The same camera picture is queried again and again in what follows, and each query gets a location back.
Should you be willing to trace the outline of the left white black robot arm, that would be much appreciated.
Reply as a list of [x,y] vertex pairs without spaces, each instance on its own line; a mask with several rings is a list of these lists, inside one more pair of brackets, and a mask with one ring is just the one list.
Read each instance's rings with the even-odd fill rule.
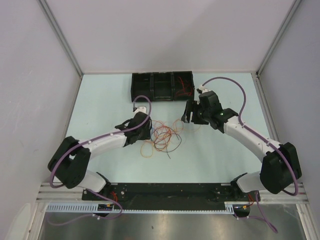
[[110,196],[108,180],[98,172],[88,170],[89,161],[107,151],[124,148],[136,141],[149,140],[152,127],[151,117],[141,111],[113,132],[80,142],[72,136],[66,137],[48,163],[51,172],[50,186],[54,189],[81,187],[93,191],[100,200]]

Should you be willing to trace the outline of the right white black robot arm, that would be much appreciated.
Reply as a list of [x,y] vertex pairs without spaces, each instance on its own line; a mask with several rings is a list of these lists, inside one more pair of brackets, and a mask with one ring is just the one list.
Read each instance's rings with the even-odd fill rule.
[[291,184],[294,185],[292,195],[297,195],[302,171],[296,147],[290,142],[282,144],[259,134],[239,117],[231,108],[222,107],[214,91],[203,91],[198,100],[187,100],[181,120],[210,125],[240,142],[260,160],[260,171],[244,173],[231,181],[230,194],[235,200],[242,201],[251,191],[267,190],[278,194]]

